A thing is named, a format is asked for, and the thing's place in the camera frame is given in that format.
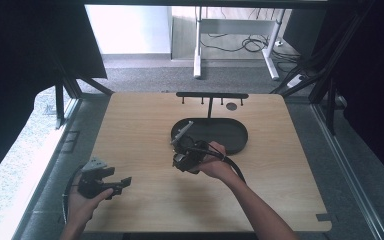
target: table top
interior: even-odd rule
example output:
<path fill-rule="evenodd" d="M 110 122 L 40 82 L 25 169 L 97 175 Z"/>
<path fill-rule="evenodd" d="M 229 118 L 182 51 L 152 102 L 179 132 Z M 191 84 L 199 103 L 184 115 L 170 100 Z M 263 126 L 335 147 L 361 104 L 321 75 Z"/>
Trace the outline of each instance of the table top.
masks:
<path fill-rule="evenodd" d="M 212 117 L 233 118 L 248 130 L 245 148 L 229 156 L 247 184 L 295 231 L 328 231 L 316 182 L 284 100 L 255 94 L 243 101 L 214 99 Z M 234 111 L 227 103 L 237 104 Z M 231 191 L 219 180 L 172 167 L 170 132 L 190 117 L 207 116 L 208 99 L 172 93 L 115 93 L 111 97 L 92 156 L 115 167 L 105 182 L 132 177 L 121 196 L 104 201 L 88 232 L 249 232 L 253 231 Z"/>
<path fill-rule="evenodd" d="M 53 4 L 206 6 L 283 9 L 326 9 L 356 7 L 361 0 L 39 0 Z"/>

